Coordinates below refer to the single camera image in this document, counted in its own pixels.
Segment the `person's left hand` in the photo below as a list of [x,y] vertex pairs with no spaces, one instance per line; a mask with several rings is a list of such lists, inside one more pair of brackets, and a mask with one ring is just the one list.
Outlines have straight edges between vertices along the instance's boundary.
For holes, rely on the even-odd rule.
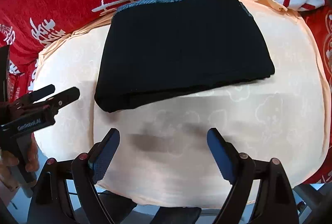
[[[38,161],[38,146],[34,137],[31,134],[31,143],[27,151],[28,162],[25,165],[27,172],[36,172],[39,169]],[[1,150],[1,182],[9,191],[15,191],[20,183],[13,177],[10,168],[15,167],[19,164],[18,158],[16,158],[11,152]]]

